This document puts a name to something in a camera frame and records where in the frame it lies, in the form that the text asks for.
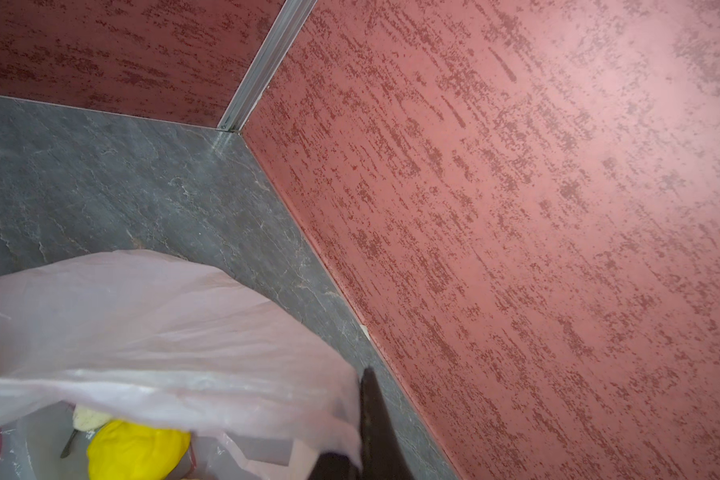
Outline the pink plastic bag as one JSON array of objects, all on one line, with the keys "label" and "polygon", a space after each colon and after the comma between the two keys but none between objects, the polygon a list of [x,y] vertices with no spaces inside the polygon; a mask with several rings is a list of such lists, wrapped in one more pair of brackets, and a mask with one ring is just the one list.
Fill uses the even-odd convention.
[{"label": "pink plastic bag", "polygon": [[59,402],[362,463],[355,369],[223,271],[149,250],[0,276],[0,427]]}]

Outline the beige fake bread piece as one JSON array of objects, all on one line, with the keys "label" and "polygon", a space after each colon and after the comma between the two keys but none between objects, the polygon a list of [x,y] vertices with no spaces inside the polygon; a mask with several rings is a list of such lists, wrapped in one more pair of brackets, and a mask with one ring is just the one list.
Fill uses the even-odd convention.
[{"label": "beige fake bread piece", "polygon": [[100,429],[113,419],[111,414],[78,404],[74,407],[72,424],[76,431],[91,432]]}]

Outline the yellow fake lemon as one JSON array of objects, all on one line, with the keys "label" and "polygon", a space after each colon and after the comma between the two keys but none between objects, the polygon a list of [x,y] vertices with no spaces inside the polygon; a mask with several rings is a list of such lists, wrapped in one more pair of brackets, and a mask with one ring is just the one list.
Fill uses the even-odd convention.
[{"label": "yellow fake lemon", "polygon": [[124,420],[105,424],[86,450],[91,480],[166,479],[189,450],[191,434]]}]

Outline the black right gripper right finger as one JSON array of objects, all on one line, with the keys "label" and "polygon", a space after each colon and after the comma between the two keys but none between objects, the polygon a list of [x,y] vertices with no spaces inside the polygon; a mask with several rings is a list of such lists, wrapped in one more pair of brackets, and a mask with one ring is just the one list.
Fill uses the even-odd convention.
[{"label": "black right gripper right finger", "polygon": [[413,480],[398,443],[377,376],[367,367],[360,382],[362,478]]}]

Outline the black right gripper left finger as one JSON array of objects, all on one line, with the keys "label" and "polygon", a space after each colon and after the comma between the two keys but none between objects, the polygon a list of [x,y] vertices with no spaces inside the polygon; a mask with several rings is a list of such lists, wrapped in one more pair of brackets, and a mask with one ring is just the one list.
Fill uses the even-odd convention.
[{"label": "black right gripper left finger", "polygon": [[350,459],[338,453],[323,453],[315,462],[308,480],[359,480],[360,470]]}]

